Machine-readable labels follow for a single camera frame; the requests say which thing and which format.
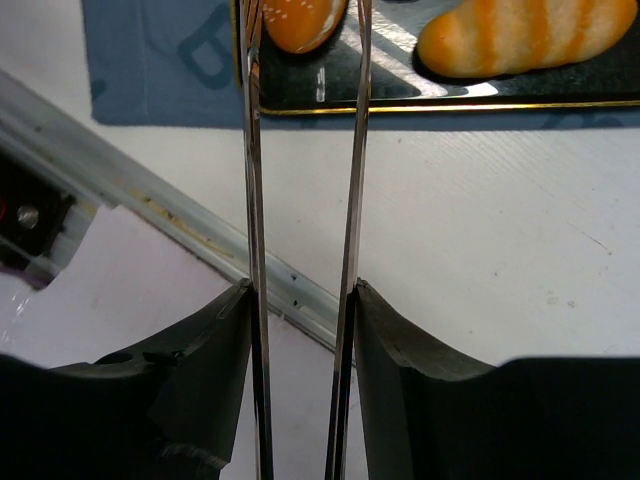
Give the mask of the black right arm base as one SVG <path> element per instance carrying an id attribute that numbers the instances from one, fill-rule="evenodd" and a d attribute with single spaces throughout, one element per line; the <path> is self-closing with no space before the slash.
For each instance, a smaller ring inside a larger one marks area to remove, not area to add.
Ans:
<path id="1" fill-rule="evenodd" d="M 1 152 L 1 265 L 48 255 L 75 199 Z"/>

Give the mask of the glazed brown oval bread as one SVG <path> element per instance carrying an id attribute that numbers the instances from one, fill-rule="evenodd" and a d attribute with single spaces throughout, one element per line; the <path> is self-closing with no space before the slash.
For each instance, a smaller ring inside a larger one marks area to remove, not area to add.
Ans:
<path id="1" fill-rule="evenodd" d="M 286 53 L 305 54 L 321 46 L 341 21 L 345 0 L 262 1 L 262 19 L 275 45 Z"/>

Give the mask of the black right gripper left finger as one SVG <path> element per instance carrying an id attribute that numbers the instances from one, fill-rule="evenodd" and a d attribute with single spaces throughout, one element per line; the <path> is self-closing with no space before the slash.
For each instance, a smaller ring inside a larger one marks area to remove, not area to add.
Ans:
<path id="1" fill-rule="evenodd" d="M 1 359 L 5 479 L 216 479 L 250 350 L 249 284 L 93 363 Z"/>

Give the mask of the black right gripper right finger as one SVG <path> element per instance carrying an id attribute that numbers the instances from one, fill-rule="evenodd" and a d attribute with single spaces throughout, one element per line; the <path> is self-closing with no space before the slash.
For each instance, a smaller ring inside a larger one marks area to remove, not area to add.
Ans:
<path id="1" fill-rule="evenodd" d="M 355 353 L 373 479 L 635 479 L 637 358 L 517 358 L 443 343 L 357 286 Z"/>

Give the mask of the metal tongs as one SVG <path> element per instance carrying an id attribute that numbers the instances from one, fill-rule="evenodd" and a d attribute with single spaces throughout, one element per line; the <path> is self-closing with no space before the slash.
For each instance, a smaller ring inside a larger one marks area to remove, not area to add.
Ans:
<path id="1" fill-rule="evenodd" d="M 280 113 L 260 96 L 260 79 L 283 68 L 307 90 L 324 92 L 319 58 L 277 52 L 257 1 L 232 3 L 232 32 L 243 100 L 256 470 L 275 475 L 268 330 L 283 314 L 307 338 L 338 353 L 321 377 L 330 387 L 327 479 L 345 475 L 355 286 L 370 95 L 372 5 L 352 2 L 335 36 L 355 64 L 346 72 L 357 101 L 336 112 Z"/>

